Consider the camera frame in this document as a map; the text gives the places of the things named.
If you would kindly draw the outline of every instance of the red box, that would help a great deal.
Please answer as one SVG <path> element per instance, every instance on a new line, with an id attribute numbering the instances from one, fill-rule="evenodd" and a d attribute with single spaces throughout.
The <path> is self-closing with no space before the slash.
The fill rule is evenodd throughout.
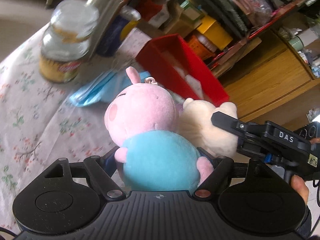
<path id="1" fill-rule="evenodd" d="M 136 56 L 136 60 L 165 88 L 183 98 L 199 100 L 200 98 L 194 93 L 192 88 L 167 59 L 162 56 L 161 53 L 166 50 L 174 55 L 176 60 L 180 62 L 191 76 L 200 81 L 203 92 L 212 100 L 212 103 L 216 107 L 229 101 L 229 96 L 224 91 L 220 82 L 178 34 L 167 35 L 148 41 Z"/>

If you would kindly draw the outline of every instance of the pink pig plush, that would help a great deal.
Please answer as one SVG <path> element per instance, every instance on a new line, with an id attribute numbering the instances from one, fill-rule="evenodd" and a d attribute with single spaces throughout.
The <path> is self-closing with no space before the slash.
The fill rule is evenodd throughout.
<path id="1" fill-rule="evenodd" d="M 168 91 L 152 83 L 140 83 L 129 67 L 133 85 L 109 105 L 105 125 L 120 146 L 115 153 L 123 163 L 122 178 L 132 190 L 193 192 L 213 171 L 206 157 L 182 136 L 175 103 Z"/>

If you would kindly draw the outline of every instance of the screw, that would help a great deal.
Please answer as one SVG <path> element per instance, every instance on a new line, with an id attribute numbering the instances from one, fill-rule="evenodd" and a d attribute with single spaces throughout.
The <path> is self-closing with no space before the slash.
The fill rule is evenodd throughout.
<path id="1" fill-rule="evenodd" d="M 200 197 L 200 198 L 210 197 L 211 195 L 210 191 L 206 189 L 197 190 L 195 194 L 197 197 Z"/>
<path id="2" fill-rule="evenodd" d="M 122 196 L 122 191 L 118 189 L 109 190 L 107 193 L 108 197 L 117 198 Z"/>

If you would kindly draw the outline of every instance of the blue cloth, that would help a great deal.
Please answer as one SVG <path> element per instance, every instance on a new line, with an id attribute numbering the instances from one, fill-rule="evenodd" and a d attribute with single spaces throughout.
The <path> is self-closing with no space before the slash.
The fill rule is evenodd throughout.
<path id="1" fill-rule="evenodd" d="M 150 131 L 124 141 L 128 148 L 123 174 L 131 190 L 189 190 L 199 182 L 198 150 L 182 136 L 169 131 Z"/>
<path id="2" fill-rule="evenodd" d="M 148 71 L 139 74 L 141 82 L 150 77 Z M 72 94 L 69 101 L 77 107 L 89 106 L 98 101 L 111 103 L 122 90 L 130 85 L 132 83 L 125 71 L 105 72 Z"/>

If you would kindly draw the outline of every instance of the stuffed toy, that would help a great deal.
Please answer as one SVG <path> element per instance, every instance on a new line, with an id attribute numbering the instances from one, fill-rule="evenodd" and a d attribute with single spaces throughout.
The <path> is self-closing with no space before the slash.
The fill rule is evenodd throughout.
<path id="1" fill-rule="evenodd" d="M 207 101 L 186 99 L 179 118 L 178 134 L 213 157 L 223 155 L 232 158 L 236 153 L 238 137 L 212 125 L 211 117 L 215 112 L 238 118 L 236 105 L 231 102 L 215 107 Z"/>
<path id="2" fill-rule="evenodd" d="M 141 191 L 189 190 L 192 194 L 213 171 L 185 138 L 174 133 L 178 113 L 169 92 L 150 83 L 140 83 L 138 72 L 126 73 L 132 85 L 109 105 L 105 124 L 120 147 L 115 159 L 123 163 L 120 177 L 126 187 Z"/>

